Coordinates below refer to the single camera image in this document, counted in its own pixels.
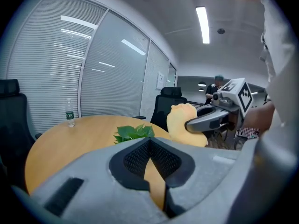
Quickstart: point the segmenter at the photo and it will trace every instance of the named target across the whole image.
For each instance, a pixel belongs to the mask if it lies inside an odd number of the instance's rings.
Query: poster on wall
[[[161,72],[158,72],[156,90],[162,90],[163,87],[164,87],[164,75]]]

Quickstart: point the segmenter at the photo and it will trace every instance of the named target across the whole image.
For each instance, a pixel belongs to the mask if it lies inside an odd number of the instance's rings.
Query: green leaves
[[[122,143],[128,140],[135,140],[139,138],[154,137],[155,133],[152,126],[142,125],[133,128],[132,126],[117,127],[117,133],[119,136],[115,136],[115,144]]]

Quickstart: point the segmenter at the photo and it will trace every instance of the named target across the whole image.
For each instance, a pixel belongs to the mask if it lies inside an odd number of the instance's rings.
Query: plastic bottle
[[[66,114],[66,119],[69,127],[73,127],[75,125],[75,121],[74,121],[74,110],[73,110],[73,105],[71,103],[71,98],[66,99],[65,114]]]

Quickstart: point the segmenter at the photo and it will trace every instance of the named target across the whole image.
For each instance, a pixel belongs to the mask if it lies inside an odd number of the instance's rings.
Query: round wooden table
[[[162,128],[144,120],[125,116],[88,116],[75,119],[74,127],[68,127],[66,122],[52,127],[36,140],[28,154],[25,166],[28,192],[31,194],[47,178],[79,156],[115,145],[113,135],[117,132],[117,127],[137,127],[141,124],[152,126],[155,137],[171,139]],[[152,199],[162,209],[165,182],[151,159],[146,166],[144,179],[150,184]]]

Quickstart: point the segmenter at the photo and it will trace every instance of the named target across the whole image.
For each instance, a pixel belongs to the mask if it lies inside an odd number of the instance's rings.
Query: yellow plush toy
[[[197,111],[191,104],[172,105],[167,116],[168,133],[172,140],[179,143],[204,147],[207,138],[203,133],[191,133],[185,129],[185,122],[197,117]]]

